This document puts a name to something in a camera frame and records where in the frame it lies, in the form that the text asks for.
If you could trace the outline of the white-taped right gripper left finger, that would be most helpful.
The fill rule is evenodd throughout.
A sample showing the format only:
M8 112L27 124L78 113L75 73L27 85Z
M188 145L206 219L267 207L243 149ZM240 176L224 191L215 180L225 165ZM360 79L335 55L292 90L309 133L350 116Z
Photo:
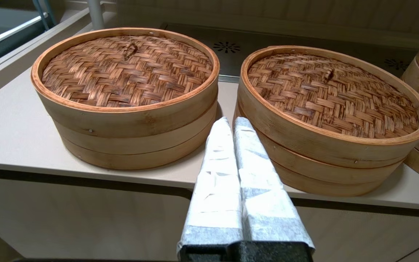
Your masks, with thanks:
M214 122L205 144L177 250L243 240L242 197L234 139L226 117Z

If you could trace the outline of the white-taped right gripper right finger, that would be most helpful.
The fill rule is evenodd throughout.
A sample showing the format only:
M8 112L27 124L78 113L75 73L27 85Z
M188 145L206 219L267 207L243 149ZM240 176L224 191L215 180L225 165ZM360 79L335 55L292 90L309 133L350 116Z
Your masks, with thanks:
M234 132L246 239L303 242L313 249L313 241L249 120L236 118Z

